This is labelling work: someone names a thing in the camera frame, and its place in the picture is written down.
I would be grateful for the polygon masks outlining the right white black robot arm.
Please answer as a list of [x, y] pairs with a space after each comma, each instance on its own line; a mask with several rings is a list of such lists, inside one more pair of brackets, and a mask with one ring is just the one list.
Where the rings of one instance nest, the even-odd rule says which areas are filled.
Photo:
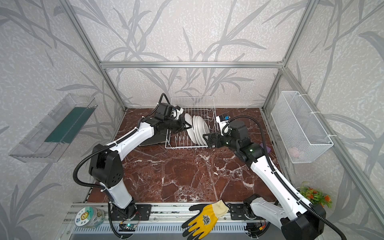
[[260, 177], [279, 202], [276, 206], [254, 195], [245, 200], [250, 216], [261, 217], [280, 228], [287, 240], [314, 240], [324, 232], [324, 226], [330, 227], [345, 240], [346, 235], [326, 219], [324, 208], [301, 195], [276, 168], [268, 155], [264, 132], [261, 132], [263, 144], [252, 142], [248, 128], [241, 119], [242, 116], [230, 119], [229, 116], [220, 115], [217, 117], [220, 130], [207, 133], [202, 128], [201, 135], [209, 148], [227, 147], [233, 151]]

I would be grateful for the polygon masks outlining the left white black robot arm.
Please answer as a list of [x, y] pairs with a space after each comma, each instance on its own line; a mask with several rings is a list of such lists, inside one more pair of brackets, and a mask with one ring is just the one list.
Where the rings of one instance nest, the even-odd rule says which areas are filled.
[[[163, 131], [174, 133], [190, 128], [183, 117], [184, 109], [171, 105], [170, 101], [159, 101], [156, 107], [145, 117], [138, 120], [137, 126], [119, 139], [106, 144], [96, 145], [92, 153], [81, 160], [73, 171], [73, 180], [83, 187], [99, 188], [109, 198], [110, 211], [116, 211], [125, 219], [132, 218], [137, 212], [132, 195], [124, 183], [122, 161], [140, 144], [161, 134]], [[96, 183], [85, 183], [78, 177], [80, 168], [90, 161], [89, 175]]]

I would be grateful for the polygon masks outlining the purple pink brush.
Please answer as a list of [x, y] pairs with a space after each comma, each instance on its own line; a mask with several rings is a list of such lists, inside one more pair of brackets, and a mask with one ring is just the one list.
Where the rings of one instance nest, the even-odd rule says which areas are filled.
[[269, 152], [269, 147], [264, 147], [264, 145], [261, 143], [260, 146], [264, 149], [264, 150], [267, 150], [267, 152]]

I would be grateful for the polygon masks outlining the pink object in basket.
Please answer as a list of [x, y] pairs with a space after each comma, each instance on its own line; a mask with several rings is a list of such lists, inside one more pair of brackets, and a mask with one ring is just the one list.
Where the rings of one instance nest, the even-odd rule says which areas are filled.
[[289, 148], [288, 152], [289, 152], [290, 157], [292, 159], [300, 159], [302, 157], [302, 155], [303, 155], [303, 152], [301, 150], [299, 150], [298, 148], [296, 148], [296, 147]]

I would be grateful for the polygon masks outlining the yellow black work glove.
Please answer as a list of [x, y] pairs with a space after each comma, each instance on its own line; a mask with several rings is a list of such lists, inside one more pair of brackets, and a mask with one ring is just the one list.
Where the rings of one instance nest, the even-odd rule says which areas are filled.
[[220, 200], [213, 204], [193, 205], [189, 207], [189, 211], [199, 211], [199, 213], [182, 224], [185, 230], [182, 236], [187, 240], [202, 240], [213, 230], [218, 219], [229, 211], [229, 207]]

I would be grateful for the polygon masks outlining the artificial flower plant pot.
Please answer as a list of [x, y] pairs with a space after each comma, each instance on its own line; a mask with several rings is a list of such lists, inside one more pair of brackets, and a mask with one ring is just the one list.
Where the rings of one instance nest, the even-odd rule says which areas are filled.
[[303, 182], [299, 187], [300, 194], [309, 200], [313, 205], [320, 204], [321, 206], [327, 206], [329, 209], [332, 208], [333, 202], [331, 196], [323, 193], [318, 189], [313, 189], [307, 185], [307, 182]]

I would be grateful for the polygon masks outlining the green circuit board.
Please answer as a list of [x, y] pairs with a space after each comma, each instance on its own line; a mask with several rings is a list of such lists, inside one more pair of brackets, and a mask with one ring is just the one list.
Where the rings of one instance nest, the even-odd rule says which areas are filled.
[[128, 223], [128, 222], [121, 222], [119, 223], [119, 232], [122, 233], [128, 233], [128, 232], [135, 232], [138, 228], [139, 222], [134, 223]]

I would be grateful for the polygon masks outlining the clear acrylic wall shelf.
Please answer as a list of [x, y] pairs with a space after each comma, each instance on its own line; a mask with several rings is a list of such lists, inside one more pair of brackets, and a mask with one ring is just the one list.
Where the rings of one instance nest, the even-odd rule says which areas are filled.
[[67, 94], [9, 155], [23, 163], [56, 163], [97, 107], [94, 97]]

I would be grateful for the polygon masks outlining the aluminium mounting rail base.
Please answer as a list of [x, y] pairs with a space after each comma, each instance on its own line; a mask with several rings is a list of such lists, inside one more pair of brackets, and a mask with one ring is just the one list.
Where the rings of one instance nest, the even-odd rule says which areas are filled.
[[[79, 228], [75, 226], [76, 214], [84, 207], [96, 207], [105, 212], [105, 220], [96, 228]], [[107, 203], [72, 204], [59, 232], [57, 240], [115, 240], [114, 231], [129, 240], [143, 239], [182, 239], [185, 231], [182, 224], [198, 211], [189, 211], [193, 203], [139, 203], [138, 213], [134, 218], [124, 221], [116, 211], [111, 211], [113, 226], [108, 220]], [[219, 218], [207, 239], [283, 239], [282, 232], [260, 217], [247, 218], [241, 203], [230, 203], [230, 210]], [[139, 222], [135, 232], [119, 232], [119, 223]]]

